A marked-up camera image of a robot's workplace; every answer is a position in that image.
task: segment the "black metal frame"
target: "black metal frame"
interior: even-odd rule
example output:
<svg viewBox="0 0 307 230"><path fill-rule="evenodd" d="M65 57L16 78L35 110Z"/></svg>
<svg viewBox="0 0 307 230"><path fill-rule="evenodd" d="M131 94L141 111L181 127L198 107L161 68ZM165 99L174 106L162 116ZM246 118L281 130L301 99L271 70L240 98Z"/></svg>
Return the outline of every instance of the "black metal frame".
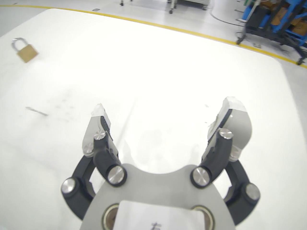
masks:
<svg viewBox="0 0 307 230"><path fill-rule="evenodd" d="M271 13L270 17L268 18L267 22L265 23L263 28L255 28L250 26L249 21L246 22L245 27L242 32L242 36L237 39L237 45L240 45L240 43L245 39L246 34L252 34L257 35L260 37L264 37L273 41L276 41L280 43L281 45L288 45L290 47L293 47L298 54L301 56L301 58L297 61L297 65L301 65L304 63L304 59L307 58L307 52L304 51L300 46L299 43L291 37L290 34L286 33L287 28L290 26L292 20L298 15L300 10L303 8L304 3L307 0L301 0L301 2L294 8L292 14L289 16L283 27L276 33L272 32L270 30L270 24L274 17L277 15L277 13L280 11L280 9L285 4L286 0L281 0L278 6L275 8L275 10Z"/></svg>

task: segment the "brass padlock body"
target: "brass padlock body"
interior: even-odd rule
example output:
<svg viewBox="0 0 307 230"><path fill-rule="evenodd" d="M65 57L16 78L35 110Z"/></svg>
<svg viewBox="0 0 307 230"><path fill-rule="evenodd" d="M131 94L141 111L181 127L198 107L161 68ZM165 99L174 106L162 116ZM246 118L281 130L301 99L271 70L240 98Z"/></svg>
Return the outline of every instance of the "brass padlock body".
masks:
<svg viewBox="0 0 307 230"><path fill-rule="evenodd" d="M15 43L20 40L25 44L25 47L21 50L18 50L15 46ZM15 38L12 40L12 48L17 52L18 56L24 61L28 62L32 60L38 53L33 48L32 45L29 45L24 38Z"/></svg>
<svg viewBox="0 0 307 230"><path fill-rule="evenodd" d="M32 45L27 45L26 47L22 48L17 54L20 58L22 58L24 62L27 63L37 55L37 52L34 50Z"/></svg>

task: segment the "metal pivot cap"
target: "metal pivot cap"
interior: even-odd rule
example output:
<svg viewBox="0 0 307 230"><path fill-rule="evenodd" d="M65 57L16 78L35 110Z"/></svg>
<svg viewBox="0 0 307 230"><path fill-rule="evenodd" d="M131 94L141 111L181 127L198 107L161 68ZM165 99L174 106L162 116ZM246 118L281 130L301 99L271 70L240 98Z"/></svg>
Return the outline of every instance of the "metal pivot cap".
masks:
<svg viewBox="0 0 307 230"><path fill-rule="evenodd" d="M206 171L202 167L195 168L192 172L192 177L194 182L201 187L207 186L210 182L210 176L208 171Z"/></svg>
<svg viewBox="0 0 307 230"><path fill-rule="evenodd" d="M249 183L245 188L246 194L251 198L252 200L259 200L260 198L260 191L256 185L253 183Z"/></svg>
<svg viewBox="0 0 307 230"><path fill-rule="evenodd" d="M62 183L61 191L64 194L68 194L68 193L71 193L75 187L76 187L76 181L72 177L70 177L70 178L67 178Z"/></svg>
<svg viewBox="0 0 307 230"><path fill-rule="evenodd" d="M94 153L93 150L94 150L94 143L93 142L88 143L88 144L86 144L82 147L83 154L87 157L90 157L90 156L93 155L93 153Z"/></svg>
<svg viewBox="0 0 307 230"><path fill-rule="evenodd" d="M105 136L106 136L105 130L100 130L100 131L97 131L97 132L95 133L94 139L95 139L95 140L101 140L101 139L103 139Z"/></svg>
<svg viewBox="0 0 307 230"><path fill-rule="evenodd" d="M218 132L224 139L232 139L233 137L232 132L227 128L220 128Z"/></svg>
<svg viewBox="0 0 307 230"><path fill-rule="evenodd" d="M109 171L108 181L113 185L120 184L124 180L125 175L126 173L123 167L117 165Z"/></svg>
<svg viewBox="0 0 307 230"><path fill-rule="evenodd" d="M19 50L16 48L15 46L15 43L18 41L18 40L21 40L26 46L28 45L27 41L24 39L24 38L15 38L15 39L12 39L12 47L13 49L16 51L16 52L19 52Z"/></svg>

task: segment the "black linkage arm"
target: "black linkage arm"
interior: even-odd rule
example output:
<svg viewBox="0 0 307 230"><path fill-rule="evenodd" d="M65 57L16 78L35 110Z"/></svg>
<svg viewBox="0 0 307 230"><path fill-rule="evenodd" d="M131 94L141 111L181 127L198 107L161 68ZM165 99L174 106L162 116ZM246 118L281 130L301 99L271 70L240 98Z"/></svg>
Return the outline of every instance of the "black linkage arm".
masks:
<svg viewBox="0 0 307 230"><path fill-rule="evenodd" d="M72 177L65 181L74 183L74 185L72 185L72 190L66 192L63 188L61 189L67 205L81 220L84 218L95 196L93 186L89 181L94 169L95 165L93 163L93 158L83 156L72 174Z"/></svg>
<svg viewBox="0 0 307 230"><path fill-rule="evenodd" d="M260 191L256 185L249 182L240 161L229 162L225 168L231 187L224 202L235 225L241 223L254 210L260 199Z"/></svg>

